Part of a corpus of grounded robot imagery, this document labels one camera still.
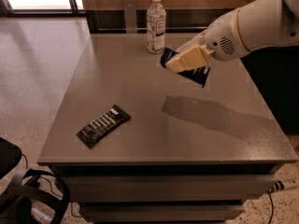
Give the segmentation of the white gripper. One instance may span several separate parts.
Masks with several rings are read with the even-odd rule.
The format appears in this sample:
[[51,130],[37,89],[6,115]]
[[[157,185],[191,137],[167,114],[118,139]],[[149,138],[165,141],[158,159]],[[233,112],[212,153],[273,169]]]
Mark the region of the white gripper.
[[237,8],[214,20],[204,32],[177,48],[165,67],[178,74],[206,66],[211,57],[231,61],[248,55],[239,32],[239,11]]

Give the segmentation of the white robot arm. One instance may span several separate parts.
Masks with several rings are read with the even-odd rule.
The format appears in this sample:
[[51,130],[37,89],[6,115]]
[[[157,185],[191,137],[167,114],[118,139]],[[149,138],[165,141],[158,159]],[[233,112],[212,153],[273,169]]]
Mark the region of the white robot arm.
[[161,65],[178,74],[231,61],[254,50],[299,44],[299,0],[255,0],[214,20],[177,50],[166,49]]

